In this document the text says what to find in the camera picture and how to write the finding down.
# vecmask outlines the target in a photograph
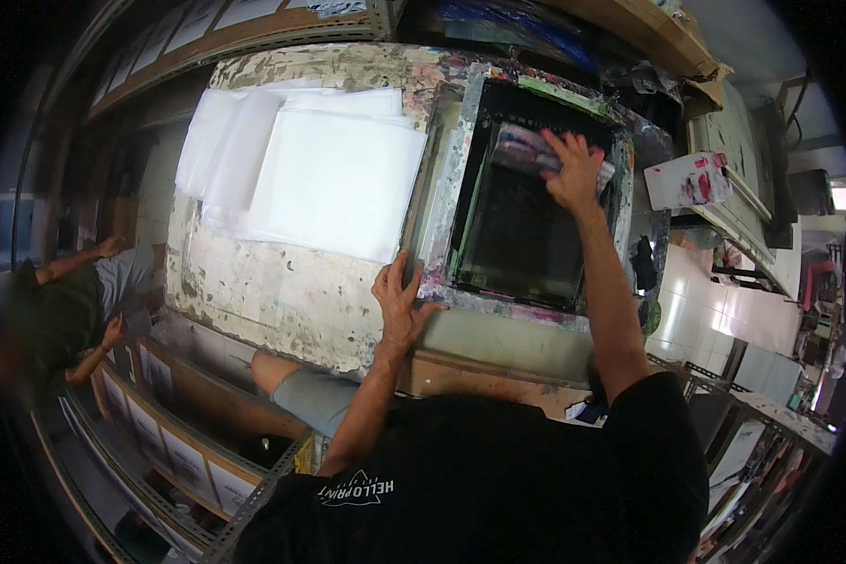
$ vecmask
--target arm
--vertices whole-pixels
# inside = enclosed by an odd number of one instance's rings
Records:
[[[586,271],[589,325],[595,342],[595,365],[608,402],[649,375],[639,315],[627,276],[614,251],[604,212],[595,200],[595,183],[604,151],[587,147],[583,135],[548,130],[542,135],[560,158],[560,174],[543,174],[548,191],[568,209],[579,226]]]
[[[100,346],[88,353],[88,356],[82,359],[77,367],[66,371],[66,384],[78,385],[87,380],[100,365],[106,354],[113,350],[116,343],[125,338],[127,330],[128,325],[126,325],[122,313],[110,320],[106,325],[106,332],[103,333],[103,340]]]
[[[407,251],[401,251],[394,264],[383,267],[372,285],[372,295],[383,308],[383,340],[376,345],[370,372],[363,378],[342,424],[332,437],[326,462],[318,476],[334,476],[370,453],[383,431],[385,416],[395,394],[398,373],[404,365],[407,352],[419,337],[429,316],[437,310],[448,309],[436,303],[414,308],[423,265],[417,266],[413,280],[402,290],[401,272],[406,261]]]
[[[35,269],[34,276],[38,279],[38,286],[54,282],[99,258],[113,256],[113,254],[119,252],[119,246],[123,242],[124,239],[122,237],[113,235],[93,249],[70,254]]]

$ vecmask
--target red ink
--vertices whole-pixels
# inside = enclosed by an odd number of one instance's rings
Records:
[[[711,201],[711,180],[707,172],[699,177],[699,191],[706,202]]]

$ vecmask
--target black t-shirt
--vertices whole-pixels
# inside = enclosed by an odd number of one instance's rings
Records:
[[[621,393],[600,430],[440,396],[403,402],[358,468],[282,478],[235,561],[682,564],[707,511],[672,374]]]

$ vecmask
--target green shirt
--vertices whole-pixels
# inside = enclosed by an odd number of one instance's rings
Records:
[[[12,273],[9,298],[10,330],[28,356],[28,392],[34,401],[50,400],[64,389],[78,355],[100,344],[97,273],[83,266],[41,286],[27,260]]]

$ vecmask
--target paint-stained table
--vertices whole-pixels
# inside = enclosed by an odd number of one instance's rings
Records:
[[[635,153],[625,167],[629,177],[614,219],[615,246],[625,256],[632,242],[629,225],[640,214],[643,231],[656,243],[655,264],[662,272],[669,214],[646,212],[638,201],[634,208],[634,200],[640,197],[641,167],[673,158],[673,143],[663,130],[593,90],[508,61],[387,43],[299,46],[245,55],[220,62],[210,87],[237,89],[299,77],[321,78],[324,86],[349,91],[400,87],[404,114],[417,130],[427,132],[439,93],[446,86],[466,91],[484,73],[514,82],[525,77],[588,98],[613,113],[630,133]],[[449,147],[445,160],[457,161],[465,150],[463,143]],[[200,213],[199,200],[176,193],[169,218],[168,307],[230,337],[328,370],[363,372],[369,367],[383,329],[379,304],[370,293],[380,265],[291,244],[218,236],[201,225]],[[496,302],[490,313],[530,316],[506,302]],[[582,316],[541,321],[588,332]]]

